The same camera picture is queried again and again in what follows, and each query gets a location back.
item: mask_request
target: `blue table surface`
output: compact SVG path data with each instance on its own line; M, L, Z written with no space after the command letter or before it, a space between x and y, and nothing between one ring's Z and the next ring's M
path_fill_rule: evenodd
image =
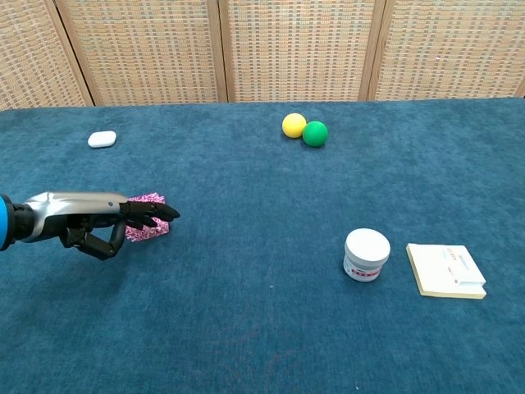
M289 112L326 144L285 138ZM522 392L524 127L520 98L0 112L14 202L158 192L181 214L105 262L0 253L0 392ZM391 243L374 282L343 270L358 227ZM466 245L486 298L419 295L409 242Z

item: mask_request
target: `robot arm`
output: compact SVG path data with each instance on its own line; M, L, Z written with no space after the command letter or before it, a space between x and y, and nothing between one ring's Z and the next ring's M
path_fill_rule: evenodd
M122 247L126 226L155 227L153 218L172 222L179 213L162 203L128 201L117 193L45 192L23 204L0 196L0 250L16 241L38 242L58 237L66 248L105 260ZM108 242L91 234L94 228L111 227Z

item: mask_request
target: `pink cloth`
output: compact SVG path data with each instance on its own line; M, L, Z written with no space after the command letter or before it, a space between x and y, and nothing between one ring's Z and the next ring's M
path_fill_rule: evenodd
M155 202L155 203L165 203L164 196L158 193L151 193L149 195L139 195L137 197L132 197L128 201L140 201L140 202ZM131 242L145 241L156 236L161 236L167 234L170 231L168 222L164 222L161 219L153 218L157 223L156 227L147 227L144 226L142 230L137 230L133 227L126 227L126 238Z

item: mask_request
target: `green ball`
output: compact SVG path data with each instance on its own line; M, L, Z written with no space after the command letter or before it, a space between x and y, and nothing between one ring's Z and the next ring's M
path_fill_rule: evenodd
M328 129L321 121L311 121L304 127L303 140L314 148L323 145L327 138Z

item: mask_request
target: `yellow ball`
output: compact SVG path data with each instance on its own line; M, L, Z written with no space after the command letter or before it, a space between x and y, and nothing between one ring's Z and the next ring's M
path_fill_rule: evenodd
M286 115L282 121L282 130L290 138L299 138L306 127L306 119L300 113Z

